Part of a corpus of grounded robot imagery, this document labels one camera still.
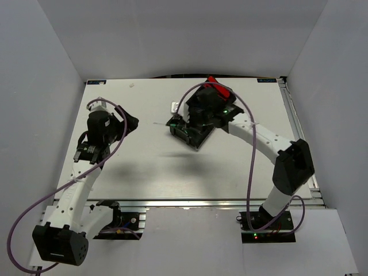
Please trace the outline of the red utility knife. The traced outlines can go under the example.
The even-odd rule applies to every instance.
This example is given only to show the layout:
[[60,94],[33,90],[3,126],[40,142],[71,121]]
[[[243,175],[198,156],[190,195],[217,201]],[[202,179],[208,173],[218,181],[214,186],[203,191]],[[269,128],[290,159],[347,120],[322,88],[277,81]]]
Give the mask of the red utility knife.
[[213,86],[219,93],[220,97],[223,99],[228,99],[230,97],[230,92],[227,88],[222,85],[219,85],[219,82],[213,76],[209,76],[207,81],[210,82],[210,85]]

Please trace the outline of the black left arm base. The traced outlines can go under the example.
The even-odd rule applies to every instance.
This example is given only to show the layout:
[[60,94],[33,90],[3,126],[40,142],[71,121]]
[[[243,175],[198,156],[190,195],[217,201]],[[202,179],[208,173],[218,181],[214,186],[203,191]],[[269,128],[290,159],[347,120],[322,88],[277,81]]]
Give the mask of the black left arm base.
[[99,240],[139,240],[143,233],[140,232],[140,213],[133,211],[122,211],[117,201],[101,200],[90,205],[90,213],[98,207],[108,207],[113,210],[112,222],[104,226],[102,230],[94,236]]

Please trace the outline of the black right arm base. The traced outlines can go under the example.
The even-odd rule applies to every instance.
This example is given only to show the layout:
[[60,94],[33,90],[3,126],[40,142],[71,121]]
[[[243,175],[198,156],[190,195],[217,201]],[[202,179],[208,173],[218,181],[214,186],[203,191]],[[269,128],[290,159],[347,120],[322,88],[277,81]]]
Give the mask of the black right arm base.
[[236,221],[240,224],[243,244],[295,243],[294,223],[289,211],[285,211],[275,222],[260,232],[250,230],[246,212],[239,212]]

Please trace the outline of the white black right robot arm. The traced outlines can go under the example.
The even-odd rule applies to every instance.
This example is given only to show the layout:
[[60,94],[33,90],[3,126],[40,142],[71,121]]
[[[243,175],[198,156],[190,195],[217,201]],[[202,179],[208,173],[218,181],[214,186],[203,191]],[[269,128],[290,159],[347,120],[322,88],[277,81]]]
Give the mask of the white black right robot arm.
[[211,125],[251,145],[251,171],[257,152],[273,164],[273,188],[259,209],[259,221],[266,229],[275,228],[292,196],[315,173],[308,143],[287,139],[258,124],[247,105],[235,104],[240,97],[229,87],[210,82],[196,85],[195,90],[177,107],[176,113],[185,123],[193,127]]

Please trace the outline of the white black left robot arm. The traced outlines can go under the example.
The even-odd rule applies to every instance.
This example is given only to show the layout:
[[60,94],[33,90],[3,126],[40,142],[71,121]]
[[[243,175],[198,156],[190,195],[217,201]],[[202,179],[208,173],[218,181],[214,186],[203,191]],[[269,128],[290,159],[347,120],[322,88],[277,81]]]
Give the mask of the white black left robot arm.
[[93,185],[100,176],[110,147],[138,127],[138,119],[121,106],[113,112],[102,102],[88,106],[87,131],[78,139],[70,180],[62,190],[55,210],[44,225],[35,226],[32,238],[43,261],[79,266],[86,258],[90,240],[103,230],[116,229],[122,223],[120,204],[100,200],[83,215]]

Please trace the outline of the green black precision screwdriver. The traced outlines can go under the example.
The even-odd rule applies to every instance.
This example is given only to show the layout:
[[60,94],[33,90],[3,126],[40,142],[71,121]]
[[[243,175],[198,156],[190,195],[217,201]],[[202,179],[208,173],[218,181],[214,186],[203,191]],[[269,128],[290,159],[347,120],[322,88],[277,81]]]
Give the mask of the green black precision screwdriver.
[[160,125],[164,127],[184,127],[185,122],[184,121],[168,121],[168,122],[153,122],[154,125]]

